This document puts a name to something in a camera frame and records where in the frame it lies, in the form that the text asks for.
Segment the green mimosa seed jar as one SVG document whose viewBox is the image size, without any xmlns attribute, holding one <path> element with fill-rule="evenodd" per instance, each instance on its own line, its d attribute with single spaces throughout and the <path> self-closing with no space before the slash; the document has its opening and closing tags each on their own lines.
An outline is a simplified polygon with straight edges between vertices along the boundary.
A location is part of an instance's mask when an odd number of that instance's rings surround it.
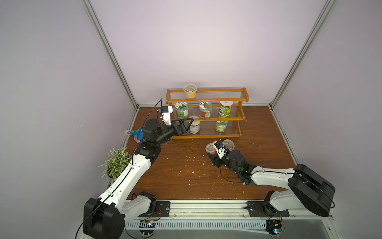
<svg viewBox="0 0 382 239">
<path fill-rule="evenodd" d="M 175 109 L 176 115 L 179 119 L 186 119 L 189 116 L 187 102 L 177 102 L 175 104 Z"/>
</svg>

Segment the clear grey seed cup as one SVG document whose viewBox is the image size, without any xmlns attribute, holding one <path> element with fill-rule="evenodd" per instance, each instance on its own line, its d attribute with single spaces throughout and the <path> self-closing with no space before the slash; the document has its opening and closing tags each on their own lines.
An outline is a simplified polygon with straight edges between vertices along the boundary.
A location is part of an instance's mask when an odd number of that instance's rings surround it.
<svg viewBox="0 0 382 239">
<path fill-rule="evenodd" d="M 235 144 L 232 140 L 230 139 L 225 139 L 222 144 L 225 146 L 230 151 L 233 151 L 235 149 Z"/>
</svg>

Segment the red seed cup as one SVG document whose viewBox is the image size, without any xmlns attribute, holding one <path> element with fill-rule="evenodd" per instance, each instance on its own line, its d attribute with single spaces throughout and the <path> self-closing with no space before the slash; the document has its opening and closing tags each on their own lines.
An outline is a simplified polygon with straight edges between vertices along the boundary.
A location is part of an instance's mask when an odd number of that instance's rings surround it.
<svg viewBox="0 0 382 239">
<path fill-rule="evenodd" d="M 206 152 L 208 154 L 212 154 L 212 155 L 217 155 L 217 151 L 216 151 L 216 148 L 214 146 L 213 143 L 209 143 L 207 146 L 206 146 Z"/>
</svg>

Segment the strawberry lid seed jar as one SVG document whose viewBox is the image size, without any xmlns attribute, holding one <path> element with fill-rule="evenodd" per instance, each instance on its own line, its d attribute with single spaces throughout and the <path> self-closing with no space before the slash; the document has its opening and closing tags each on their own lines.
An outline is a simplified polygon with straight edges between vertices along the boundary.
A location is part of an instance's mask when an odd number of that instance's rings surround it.
<svg viewBox="0 0 382 239">
<path fill-rule="evenodd" d="M 201 119 L 207 120 L 211 118 L 211 113 L 212 113 L 212 103 L 211 102 L 200 102 L 199 103 L 199 117 Z"/>
</svg>

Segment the yellow seed cup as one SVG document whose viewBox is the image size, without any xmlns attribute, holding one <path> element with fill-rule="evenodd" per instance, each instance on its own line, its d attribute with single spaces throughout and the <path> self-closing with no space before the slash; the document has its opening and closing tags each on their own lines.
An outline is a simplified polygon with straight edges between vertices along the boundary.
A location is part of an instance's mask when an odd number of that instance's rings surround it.
<svg viewBox="0 0 382 239">
<path fill-rule="evenodd" d="M 189 83 L 184 86 L 183 90 L 187 99 L 194 99 L 196 97 L 198 88 L 195 84 Z"/>
</svg>

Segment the green yellow label jar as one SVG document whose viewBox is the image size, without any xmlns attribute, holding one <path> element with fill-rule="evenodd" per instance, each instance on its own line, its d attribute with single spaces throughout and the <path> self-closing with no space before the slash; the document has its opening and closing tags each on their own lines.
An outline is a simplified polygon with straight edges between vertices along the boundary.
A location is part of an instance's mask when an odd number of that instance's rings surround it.
<svg viewBox="0 0 382 239">
<path fill-rule="evenodd" d="M 233 101 L 220 101 L 218 113 L 222 117 L 229 117 L 232 111 Z"/>
</svg>

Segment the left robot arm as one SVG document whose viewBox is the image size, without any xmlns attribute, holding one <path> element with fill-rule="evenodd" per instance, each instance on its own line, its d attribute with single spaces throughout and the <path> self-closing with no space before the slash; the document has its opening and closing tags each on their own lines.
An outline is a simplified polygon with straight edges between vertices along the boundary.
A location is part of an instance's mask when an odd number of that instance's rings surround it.
<svg viewBox="0 0 382 239">
<path fill-rule="evenodd" d="M 161 144 L 189 131 L 193 118 L 172 120 L 161 124 L 157 119 L 145 122 L 143 138 L 133 153 L 132 160 L 98 198 L 90 198 L 84 205 L 83 233 L 93 239 L 118 239 L 125 225 L 138 216 L 156 213 L 156 197 L 142 192 L 128 204 L 127 197 L 139 179 L 153 165 L 161 152 Z"/>
</svg>

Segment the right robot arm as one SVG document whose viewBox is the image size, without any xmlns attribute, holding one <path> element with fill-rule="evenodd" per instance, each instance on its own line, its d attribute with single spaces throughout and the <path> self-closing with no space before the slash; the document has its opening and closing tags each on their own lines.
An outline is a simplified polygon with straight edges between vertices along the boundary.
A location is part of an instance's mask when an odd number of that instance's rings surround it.
<svg viewBox="0 0 382 239">
<path fill-rule="evenodd" d="M 273 186 L 282 192 L 270 191 L 263 201 L 266 215 L 285 210 L 306 208 L 320 217 L 328 217 L 335 208 L 335 187 L 304 164 L 294 168 L 272 169 L 249 164 L 237 150 L 217 149 L 208 154 L 212 165 L 225 166 L 244 185 Z"/>
</svg>

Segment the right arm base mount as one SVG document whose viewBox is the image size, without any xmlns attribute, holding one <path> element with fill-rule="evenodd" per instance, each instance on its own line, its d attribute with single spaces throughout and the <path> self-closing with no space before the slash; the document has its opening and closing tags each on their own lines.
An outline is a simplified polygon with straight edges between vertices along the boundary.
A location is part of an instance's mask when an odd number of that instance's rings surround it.
<svg viewBox="0 0 382 239">
<path fill-rule="evenodd" d="M 248 211 L 250 217 L 289 217 L 288 210 L 279 211 L 271 205 L 270 198 L 274 193 L 275 191 L 269 191 L 263 201 L 247 201 L 243 209 Z"/>
</svg>

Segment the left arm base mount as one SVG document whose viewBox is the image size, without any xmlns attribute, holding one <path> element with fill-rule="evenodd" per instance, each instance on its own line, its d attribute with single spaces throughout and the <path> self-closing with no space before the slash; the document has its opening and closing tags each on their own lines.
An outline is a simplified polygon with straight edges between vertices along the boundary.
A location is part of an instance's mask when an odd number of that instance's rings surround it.
<svg viewBox="0 0 382 239">
<path fill-rule="evenodd" d="M 131 195 L 131 201 L 135 200 L 138 196 L 145 196 L 150 199 L 150 205 L 146 212 L 140 214 L 138 218 L 143 217 L 169 217 L 171 202 L 170 201 L 158 201 L 157 197 L 147 192 L 141 192 L 140 194 L 133 193 Z"/>
</svg>

